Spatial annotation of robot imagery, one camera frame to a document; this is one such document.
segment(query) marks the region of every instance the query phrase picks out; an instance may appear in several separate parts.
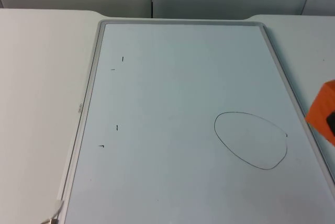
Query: black object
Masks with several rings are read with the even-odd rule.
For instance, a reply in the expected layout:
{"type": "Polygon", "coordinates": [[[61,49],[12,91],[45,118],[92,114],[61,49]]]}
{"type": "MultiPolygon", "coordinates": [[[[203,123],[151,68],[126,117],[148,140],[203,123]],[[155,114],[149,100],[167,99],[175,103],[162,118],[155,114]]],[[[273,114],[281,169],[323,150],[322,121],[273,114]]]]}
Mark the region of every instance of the black object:
{"type": "Polygon", "coordinates": [[[327,124],[335,136],[335,111],[333,111],[327,118],[326,118],[327,124]]]}

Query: white table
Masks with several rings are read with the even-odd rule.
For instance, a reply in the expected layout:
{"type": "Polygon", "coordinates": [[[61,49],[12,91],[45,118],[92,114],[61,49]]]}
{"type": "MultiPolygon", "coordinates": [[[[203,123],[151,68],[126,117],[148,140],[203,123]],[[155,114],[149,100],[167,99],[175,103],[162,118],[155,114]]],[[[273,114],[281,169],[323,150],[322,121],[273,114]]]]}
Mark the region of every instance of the white table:
{"type": "MultiPolygon", "coordinates": [[[[53,212],[84,98],[97,24],[88,11],[0,9],[0,216],[38,223],[53,212]]],[[[334,79],[335,17],[259,15],[307,111],[334,79]]],[[[335,148],[318,138],[335,172],[335,148]]]]}

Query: whiteboard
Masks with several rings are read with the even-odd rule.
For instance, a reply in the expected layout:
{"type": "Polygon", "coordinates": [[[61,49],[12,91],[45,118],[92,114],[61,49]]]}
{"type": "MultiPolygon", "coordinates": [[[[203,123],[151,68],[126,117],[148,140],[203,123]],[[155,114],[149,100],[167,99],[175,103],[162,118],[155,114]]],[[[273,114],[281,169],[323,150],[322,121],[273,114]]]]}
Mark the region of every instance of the whiteboard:
{"type": "Polygon", "coordinates": [[[102,23],[64,223],[334,223],[287,88],[262,25],[102,23]]]}

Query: orange block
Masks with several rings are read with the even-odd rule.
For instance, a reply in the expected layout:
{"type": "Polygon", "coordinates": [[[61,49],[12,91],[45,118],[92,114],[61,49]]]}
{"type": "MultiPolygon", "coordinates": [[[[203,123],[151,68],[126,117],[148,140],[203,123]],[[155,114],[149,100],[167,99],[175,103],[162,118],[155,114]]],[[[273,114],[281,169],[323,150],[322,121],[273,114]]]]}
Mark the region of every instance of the orange block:
{"type": "Polygon", "coordinates": [[[335,80],[326,82],[315,98],[306,121],[335,145],[335,80]]]}

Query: drawn oval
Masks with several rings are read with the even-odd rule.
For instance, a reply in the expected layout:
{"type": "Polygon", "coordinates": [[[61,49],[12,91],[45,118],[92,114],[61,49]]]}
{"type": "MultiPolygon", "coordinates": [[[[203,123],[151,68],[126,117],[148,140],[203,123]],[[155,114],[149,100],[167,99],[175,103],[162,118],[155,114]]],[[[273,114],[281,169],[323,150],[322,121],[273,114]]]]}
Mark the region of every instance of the drawn oval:
{"type": "Polygon", "coordinates": [[[215,119],[214,130],[232,154],[262,170],[275,168],[287,154],[286,132],[253,114],[221,113],[215,119]]]}

